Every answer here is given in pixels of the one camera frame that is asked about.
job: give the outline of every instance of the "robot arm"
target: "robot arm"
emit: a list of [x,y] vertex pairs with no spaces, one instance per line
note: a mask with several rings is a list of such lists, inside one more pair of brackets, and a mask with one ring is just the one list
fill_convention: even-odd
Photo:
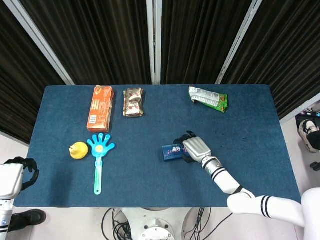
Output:
[[[24,169],[33,173],[30,181],[22,183]],[[16,157],[0,165],[0,240],[5,240],[14,206],[12,200],[19,193],[35,184],[39,176],[36,162],[32,158]]]
[[243,188],[222,166],[217,157],[211,156],[210,148],[193,132],[176,139],[182,143],[194,162],[202,163],[204,170],[210,174],[212,180],[225,193],[229,194],[228,208],[235,214],[255,214],[266,218],[287,221],[298,226],[305,226],[303,207],[289,199],[259,196],[255,197]]
[[190,157],[198,163],[202,163],[203,169],[210,174],[212,180],[225,194],[245,193],[250,198],[255,196],[243,188],[222,166],[217,157],[211,156],[210,148],[205,142],[193,132],[188,131],[189,135],[183,135],[181,138],[176,139],[175,143],[182,143],[186,148]]

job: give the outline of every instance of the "white floor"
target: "white floor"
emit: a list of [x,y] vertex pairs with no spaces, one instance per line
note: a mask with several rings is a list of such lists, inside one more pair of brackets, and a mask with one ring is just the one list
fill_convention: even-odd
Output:
[[[315,172],[309,165],[320,160],[320,153],[308,152],[298,135],[295,120],[292,119],[282,126],[286,145],[290,155],[294,174],[300,193],[314,187],[320,187],[320,171]],[[26,157],[28,148],[19,145],[0,135],[0,164],[15,156]],[[20,213],[29,208],[16,207],[14,212]],[[38,226],[11,232],[7,240],[103,240],[101,221],[107,208],[42,208],[47,213],[47,220]],[[193,228],[197,209],[191,210],[185,220],[185,231]],[[207,219],[207,209],[203,219]],[[230,211],[227,208],[213,208],[206,230],[201,234],[204,238],[224,219]],[[105,232],[113,240],[111,218],[104,222]],[[291,223],[268,219],[255,215],[232,215],[225,221],[208,240],[302,240],[303,229]]]

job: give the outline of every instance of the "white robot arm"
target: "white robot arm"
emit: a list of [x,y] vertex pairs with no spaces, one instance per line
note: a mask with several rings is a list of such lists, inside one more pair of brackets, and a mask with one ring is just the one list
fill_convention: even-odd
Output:
[[[24,169],[33,173],[30,181],[22,183]],[[6,240],[14,206],[12,200],[20,191],[32,186],[38,179],[39,170],[32,158],[16,157],[0,165],[0,240]]]
[[229,194],[227,206],[234,214],[255,214],[278,219],[304,227],[304,240],[320,239],[320,188],[313,188],[302,196],[302,205],[296,201],[273,197],[255,197],[243,188],[222,166],[210,148],[193,132],[176,139],[185,146],[193,162],[202,163],[204,170],[225,193]]

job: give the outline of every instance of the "curtain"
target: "curtain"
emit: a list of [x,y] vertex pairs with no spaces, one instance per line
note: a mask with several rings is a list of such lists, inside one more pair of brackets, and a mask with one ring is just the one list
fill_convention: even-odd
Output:
[[161,83],[215,83],[251,2],[163,0]]
[[45,87],[65,83],[0,1],[0,131],[29,143]]
[[320,93],[320,1],[264,0],[222,83],[270,85],[280,119]]
[[75,84],[151,84],[145,0],[21,1]]

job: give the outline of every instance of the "green snack bag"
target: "green snack bag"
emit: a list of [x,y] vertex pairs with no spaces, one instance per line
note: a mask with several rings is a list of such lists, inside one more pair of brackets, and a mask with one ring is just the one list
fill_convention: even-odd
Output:
[[225,112],[228,108],[228,95],[206,91],[200,88],[189,86],[189,96],[192,102],[198,101],[212,109]]

